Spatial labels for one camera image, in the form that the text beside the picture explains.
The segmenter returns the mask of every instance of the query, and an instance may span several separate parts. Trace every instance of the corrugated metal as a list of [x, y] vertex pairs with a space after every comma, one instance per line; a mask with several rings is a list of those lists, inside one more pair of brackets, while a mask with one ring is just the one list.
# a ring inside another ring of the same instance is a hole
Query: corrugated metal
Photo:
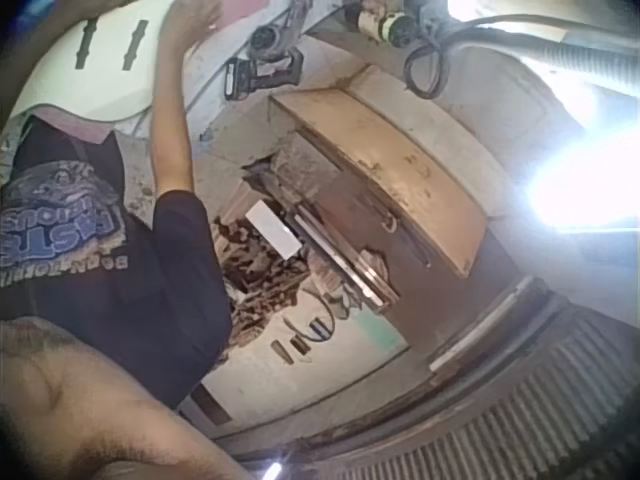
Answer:
[[[637, 343], [629, 336], [637, 332], [621, 333], [616, 322], [588, 310], [573, 308], [573, 315], [570, 334], [547, 347], [543, 360], [507, 395], [471, 420], [417, 448], [372, 463], [350, 462], [322, 478], [557, 477], [608, 431], [640, 384]], [[638, 454], [640, 438], [630, 434], [575, 478], [615, 478]]]

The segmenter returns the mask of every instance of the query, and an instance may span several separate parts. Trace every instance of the black t-shirt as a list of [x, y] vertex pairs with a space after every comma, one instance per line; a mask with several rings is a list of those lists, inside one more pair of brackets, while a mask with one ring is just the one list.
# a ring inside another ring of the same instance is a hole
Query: black t-shirt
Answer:
[[123, 205], [115, 136], [81, 142], [32, 117], [0, 195], [0, 321], [66, 329], [176, 407], [224, 349], [229, 303], [202, 202]]

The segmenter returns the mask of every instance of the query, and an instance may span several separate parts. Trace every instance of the person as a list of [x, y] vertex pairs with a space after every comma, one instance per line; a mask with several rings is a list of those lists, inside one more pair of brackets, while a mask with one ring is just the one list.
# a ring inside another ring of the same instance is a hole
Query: person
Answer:
[[[79, 21], [123, 0], [56, 0], [0, 57], [0, 126], [33, 68]], [[152, 228], [123, 204], [116, 138], [32, 116], [0, 192], [0, 454], [35, 478], [250, 478], [170, 409], [231, 330], [207, 214], [194, 194], [182, 96], [187, 50], [220, 0], [176, 0], [159, 38]]]

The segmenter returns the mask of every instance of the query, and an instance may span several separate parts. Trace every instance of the hand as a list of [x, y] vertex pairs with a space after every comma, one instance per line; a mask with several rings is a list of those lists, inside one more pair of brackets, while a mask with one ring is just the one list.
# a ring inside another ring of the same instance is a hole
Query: hand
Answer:
[[160, 33], [160, 48], [184, 54], [211, 35], [222, 18], [222, 0], [175, 0]]
[[56, 0], [54, 13], [76, 22], [97, 18], [118, 7], [124, 7], [136, 0]]

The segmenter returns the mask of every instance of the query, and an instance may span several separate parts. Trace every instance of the graphic print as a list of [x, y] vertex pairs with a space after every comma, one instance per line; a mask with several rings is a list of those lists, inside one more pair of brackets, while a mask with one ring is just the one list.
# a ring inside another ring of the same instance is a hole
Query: graphic print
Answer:
[[26, 170], [1, 196], [0, 288], [33, 277], [125, 269], [112, 258], [126, 230], [118, 195], [91, 165], [50, 162]]

